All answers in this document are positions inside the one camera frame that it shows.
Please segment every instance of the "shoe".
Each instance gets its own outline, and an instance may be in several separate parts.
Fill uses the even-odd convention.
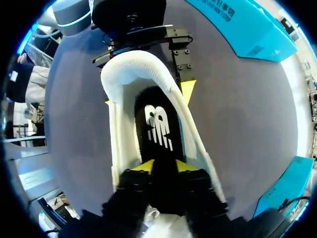
[[[180,208],[173,210],[179,203],[177,194],[169,193],[176,185],[179,160],[207,171],[217,196],[225,202],[186,101],[156,56],[145,51],[119,54],[103,67],[101,81],[109,98],[114,190],[125,169],[154,159],[152,174],[156,175],[154,184],[158,189],[152,194],[156,201],[150,204],[161,213],[182,215]]]

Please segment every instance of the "black insole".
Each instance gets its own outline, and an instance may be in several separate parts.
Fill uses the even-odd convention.
[[[181,216],[176,159],[184,156],[177,112],[159,87],[151,87],[136,100],[135,120],[142,162],[155,160],[150,205]]]

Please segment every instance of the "black cable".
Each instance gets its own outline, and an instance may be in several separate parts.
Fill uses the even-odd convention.
[[[105,35],[106,35],[106,33],[104,33],[104,35],[103,35],[103,43],[105,44],[105,45],[107,45],[107,46],[115,46],[115,45],[112,45],[112,44],[110,44],[110,43],[108,43],[108,42],[106,42],[105,41]]]
[[[49,230],[49,231],[44,232],[44,234],[48,235],[49,233],[52,233],[52,232],[57,233],[57,232],[59,232],[59,230]]]
[[[281,210],[285,209],[286,207],[288,207],[289,205],[291,205],[293,202],[296,202],[296,201],[299,201],[299,200],[303,200],[303,199],[306,199],[306,200],[310,200],[311,197],[309,196],[302,196],[302,197],[297,197],[293,200],[290,200],[289,202],[281,205],[279,208],[278,208],[278,211],[280,212]]]

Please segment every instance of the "gray platform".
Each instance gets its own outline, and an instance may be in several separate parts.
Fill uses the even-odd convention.
[[[189,108],[212,157],[230,217],[251,218],[262,196],[297,152],[292,91],[278,63],[237,58],[218,30],[183,0],[168,0],[165,24],[193,34],[197,77]],[[63,39],[47,85],[45,126],[57,178],[80,212],[101,213],[112,193],[108,108],[93,56],[102,32]],[[171,65],[167,46],[152,53]]]

